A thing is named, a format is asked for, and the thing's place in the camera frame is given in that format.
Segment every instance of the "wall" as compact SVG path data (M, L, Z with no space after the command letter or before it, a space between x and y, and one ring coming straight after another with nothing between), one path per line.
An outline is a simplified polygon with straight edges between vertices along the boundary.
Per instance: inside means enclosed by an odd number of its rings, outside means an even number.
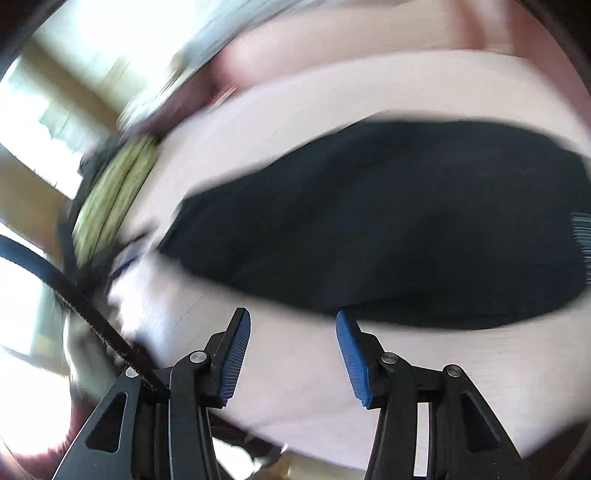
M76 105L109 131L117 130L116 123L121 111L114 110L99 95L85 86L39 42L31 39L25 44L21 54L22 59L35 68L60 97Z
M0 144L0 222L54 259L56 219L67 198Z

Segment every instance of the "green cloth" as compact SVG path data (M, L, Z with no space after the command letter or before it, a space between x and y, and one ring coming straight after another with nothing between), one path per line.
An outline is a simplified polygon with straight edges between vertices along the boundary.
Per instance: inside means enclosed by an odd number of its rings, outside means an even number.
M82 267L115 239L157 159L152 137L129 140L111 161L86 199L72 234L76 263Z

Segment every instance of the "person's arm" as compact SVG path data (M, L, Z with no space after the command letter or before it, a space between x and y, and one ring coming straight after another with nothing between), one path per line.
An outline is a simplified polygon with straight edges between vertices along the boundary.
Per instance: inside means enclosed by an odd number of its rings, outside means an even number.
M126 135L151 134L163 138L183 120L206 106L216 90L207 64L175 90L152 115L131 126Z

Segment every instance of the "black fabric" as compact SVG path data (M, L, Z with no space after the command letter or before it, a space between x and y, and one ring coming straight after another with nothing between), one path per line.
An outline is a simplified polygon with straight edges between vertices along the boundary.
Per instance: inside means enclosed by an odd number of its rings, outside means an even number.
M294 307L480 329L584 289L582 159L487 122L360 122L183 201L162 254Z

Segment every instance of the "blue gripper pad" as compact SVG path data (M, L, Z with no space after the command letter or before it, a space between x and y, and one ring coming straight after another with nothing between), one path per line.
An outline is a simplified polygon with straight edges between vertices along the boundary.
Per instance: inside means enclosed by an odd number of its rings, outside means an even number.
M368 367L343 312L339 312L336 316L336 337L355 397L361 400L364 407L367 407L372 400Z
M242 368L242 361L251 336L251 316L244 310L236 328L236 333L230 342L230 348L226 359L222 364L220 375L220 389L217 395L220 403L225 407L228 400L233 397L238 382L238 375Z

